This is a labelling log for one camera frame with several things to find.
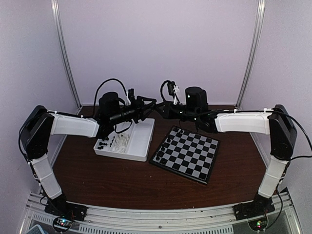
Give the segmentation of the white compartment tray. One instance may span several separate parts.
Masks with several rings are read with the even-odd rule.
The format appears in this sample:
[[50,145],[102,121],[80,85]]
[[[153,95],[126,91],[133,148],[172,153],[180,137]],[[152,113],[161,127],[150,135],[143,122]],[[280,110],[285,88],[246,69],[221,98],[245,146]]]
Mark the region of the white compartment tray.
[[118,134],[129,134],[130,140],[125,153],[112,152],[110,149],[98,149],[98,140],[93,149],[96,155],[108,156],[120,159],[145,162],[147,160],[152,136],[154,132],[155,120],[147,118],[139,121],[138,124],[128,122],[117,125],[117,131],[113,131],[108,137],[116,137]]

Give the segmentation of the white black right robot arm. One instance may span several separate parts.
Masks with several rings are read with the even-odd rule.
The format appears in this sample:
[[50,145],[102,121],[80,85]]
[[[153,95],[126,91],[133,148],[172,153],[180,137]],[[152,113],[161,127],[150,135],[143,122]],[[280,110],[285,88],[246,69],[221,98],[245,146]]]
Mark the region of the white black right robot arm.
[[285,107],[278,104],[272,109],[256,111],[211,110],[206,91],[195,86],[186,88],[185,98],[185,104],[177,99],[163,100],[155,109],[164,119],[191,121],[196,128],[207,133],[247,132],[270,136],[270,163],[250,204],[252,214],[262,214],[286,173],[297,138],[297,130],[287,118]]

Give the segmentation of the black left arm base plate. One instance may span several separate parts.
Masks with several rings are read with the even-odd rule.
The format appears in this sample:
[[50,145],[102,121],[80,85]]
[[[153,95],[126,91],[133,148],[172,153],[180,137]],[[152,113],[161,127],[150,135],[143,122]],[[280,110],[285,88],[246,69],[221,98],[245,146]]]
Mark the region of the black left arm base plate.
[[64,217],[70,221],[84,221],[88,208],[83,205],[66,203],[65,211],[60,211],[57,208],[54,208],[53,205],[48,204],[44,211],[48,214]]

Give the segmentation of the black silver chessboard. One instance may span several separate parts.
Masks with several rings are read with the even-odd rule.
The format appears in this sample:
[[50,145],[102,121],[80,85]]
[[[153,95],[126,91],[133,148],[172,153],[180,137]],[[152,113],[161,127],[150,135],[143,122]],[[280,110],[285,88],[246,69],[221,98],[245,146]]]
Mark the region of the black silver chessboard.
[[[176,132],[174,127],[168,131],[149,163],[197,183],[208,184],[220,141],[186,129],[181,134],[179,131],[182,128],[176,126]],[[161,160],[166,159],[166,164],[156,160],[159,151],[164,153]]]

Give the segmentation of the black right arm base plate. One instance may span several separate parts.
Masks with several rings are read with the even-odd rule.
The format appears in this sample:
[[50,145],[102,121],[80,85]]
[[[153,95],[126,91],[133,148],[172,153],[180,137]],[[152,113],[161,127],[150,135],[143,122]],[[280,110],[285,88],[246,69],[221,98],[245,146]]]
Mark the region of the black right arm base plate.
[[233,206],[234,215],[237,221],[250,219],[257,216],[265,215],[275,211],[273,204],[263,206],[255,202],[239,203]]

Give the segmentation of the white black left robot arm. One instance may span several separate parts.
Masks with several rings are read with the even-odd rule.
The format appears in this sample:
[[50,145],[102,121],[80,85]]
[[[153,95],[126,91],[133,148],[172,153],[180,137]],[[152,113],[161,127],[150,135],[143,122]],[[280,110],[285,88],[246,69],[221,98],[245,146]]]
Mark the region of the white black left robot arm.
[[92,117],[34,108],[19,132],[19,144],[36,180],[48,198],[48,204],[59,216],[70,212],[70,205],[59,185],[48,159],[50,137],[54,135],[95,138],[99,156],[145,162],[155,121],[149,114],[156,99],[137,96],[133,89],[126,100],[116,92],[105,93]]

